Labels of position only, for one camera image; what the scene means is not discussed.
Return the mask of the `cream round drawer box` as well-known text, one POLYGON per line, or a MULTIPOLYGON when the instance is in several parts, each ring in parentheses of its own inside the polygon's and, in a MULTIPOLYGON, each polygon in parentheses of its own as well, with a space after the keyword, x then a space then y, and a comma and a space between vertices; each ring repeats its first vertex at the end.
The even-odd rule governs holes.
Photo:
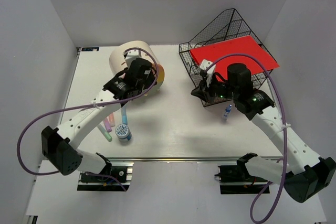
POLYGON ((159 76, 157 79, 157 84, 148 92, 148 95, 152 95, 155 92, 160 90, 160 87, 163 84, 164 77, 165 77, 165 72, 163 66, 160 64, 158 58, 155 56, 153 53, 152 49, 150 46, 145 43, 144 41, 140 40, 135 40, 131 42, 124 43, 117 47, 110 55, 109 57, 109 65, 111 68, 111 71, 113 74, 116 74, 120 72, 121 70, 125 69, 130 65, 130 57, 129 56, 124 56, 124 52, 129 49, 129 48, 141 48, 144 49, 145 51, 149 52, 150 55, 155 59, 158 70, 159 70, 159 76))

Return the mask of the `blue highlighter pen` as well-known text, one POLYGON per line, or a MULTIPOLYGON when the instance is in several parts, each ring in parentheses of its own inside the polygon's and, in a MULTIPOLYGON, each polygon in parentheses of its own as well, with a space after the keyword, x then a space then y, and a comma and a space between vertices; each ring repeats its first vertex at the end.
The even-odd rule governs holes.
POLYGON ((125 124, 125 125, 128 124, 127 107, 125 105, 121 108, 121 119, 122 119, 122 124, 125 124))

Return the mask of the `blue patterned tape roll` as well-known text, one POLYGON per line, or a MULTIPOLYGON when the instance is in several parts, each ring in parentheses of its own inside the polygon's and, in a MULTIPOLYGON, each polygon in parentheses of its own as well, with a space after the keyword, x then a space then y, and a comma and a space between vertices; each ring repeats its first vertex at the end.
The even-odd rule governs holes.
POLYGON ((132 133, 126 124, 119 124, 115 127, 115 134, 120 142, 128 142, 132 139, 132 133))

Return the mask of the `pink highlighter pen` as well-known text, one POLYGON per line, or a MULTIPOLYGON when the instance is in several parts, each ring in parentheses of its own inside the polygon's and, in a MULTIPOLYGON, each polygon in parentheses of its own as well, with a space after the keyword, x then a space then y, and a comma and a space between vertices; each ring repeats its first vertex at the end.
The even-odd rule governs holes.
POLYGON ((103 120, 105 129, 107 132, 111 132, 112 128, 115 127, 114 114, 111 113, 103 120))

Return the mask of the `green highlighter pen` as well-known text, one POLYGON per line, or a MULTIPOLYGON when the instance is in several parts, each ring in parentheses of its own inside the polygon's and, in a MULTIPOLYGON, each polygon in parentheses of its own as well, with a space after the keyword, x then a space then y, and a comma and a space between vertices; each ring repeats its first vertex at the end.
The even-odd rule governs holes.
POLYGON ((101 124, 97 125, 97 129, 100 131, 100 133, 104 136, 104 138, 108 141, 112 141, 112 136, 104 129, 104 127, 101 124))

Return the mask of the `red paper folder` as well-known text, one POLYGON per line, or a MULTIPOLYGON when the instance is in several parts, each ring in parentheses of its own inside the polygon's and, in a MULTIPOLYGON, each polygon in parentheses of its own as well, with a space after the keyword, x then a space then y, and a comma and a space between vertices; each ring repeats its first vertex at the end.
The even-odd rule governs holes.
POLYGON ((262 73, 263 70, 259 64, 250 58, 239 56, 239 54, 247 54, 254 57, 262 63, 266 70, 279 68, 276 60, 250 35, 191 49, 191 56, 198 65, 204 59, 215 62, 220 57, 230 54, 233 56, 216 64, 215 70, 225 79, 227 79, 227 67, 233 63, 245 64, 251 74, 262 73))

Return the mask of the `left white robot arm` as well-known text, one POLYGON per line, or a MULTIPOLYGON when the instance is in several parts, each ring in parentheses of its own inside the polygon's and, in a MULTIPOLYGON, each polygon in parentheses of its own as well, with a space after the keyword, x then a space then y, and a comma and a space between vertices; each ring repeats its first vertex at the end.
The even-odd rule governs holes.
POLYGON ((81 151, 79 145, 108 115, 149 88, 154 80, 151 62, 142 58, 133 60, 130 67, 118 72, 103 86, 90 108, 79 111, 54 129, 50 126, 43 129, 43 155, 65 176, 78 170, 93 173, 98 181, 108 180, 111 175, 108 159, 99 153, 81 151))

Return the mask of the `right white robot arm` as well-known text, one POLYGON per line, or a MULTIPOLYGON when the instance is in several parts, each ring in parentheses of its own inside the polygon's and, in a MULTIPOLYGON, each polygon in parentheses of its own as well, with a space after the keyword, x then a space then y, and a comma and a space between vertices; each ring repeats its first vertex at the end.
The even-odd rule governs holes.
POLYGON ((303 203, 326 188, 335 173, 333 158, 322 158, 282 121, 282 112, 262 90, 253 87, 251 72, 243 63, 227 68, 227 79, 215 71, 215 64, 203 60, 199 66, 202 80, 191 95, 205 102, 217 98, 232 100, 236 109, 261 129, 282 153, 283 163, 268 161, 255 153, 248 153, 237 161, 237 175, 247 182, 260 177, 275 184, 283 184, 295 201, 303 203))

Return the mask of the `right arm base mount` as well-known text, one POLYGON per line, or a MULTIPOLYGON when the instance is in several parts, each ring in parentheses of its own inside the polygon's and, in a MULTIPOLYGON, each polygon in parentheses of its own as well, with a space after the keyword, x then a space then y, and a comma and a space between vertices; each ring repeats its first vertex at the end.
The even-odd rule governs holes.
POLYGON ((222 195, 268 194, 269 181, 274 180, 279 184, 282 170, 282 158, 272 161, 255 153, 248 153, 234 163, 219 165, 218 173, 214 177, 219 182, 222 195))

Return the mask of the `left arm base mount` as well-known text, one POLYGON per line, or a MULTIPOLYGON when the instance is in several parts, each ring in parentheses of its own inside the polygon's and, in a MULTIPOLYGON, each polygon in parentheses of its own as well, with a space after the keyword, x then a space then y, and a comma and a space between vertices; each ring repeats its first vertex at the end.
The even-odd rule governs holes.
POLYGON ((134 162, 118 159, 109 161, 111 167, 103 173, 103 177, 80 172, 77 191, 126 192, 131 184, 134 162))

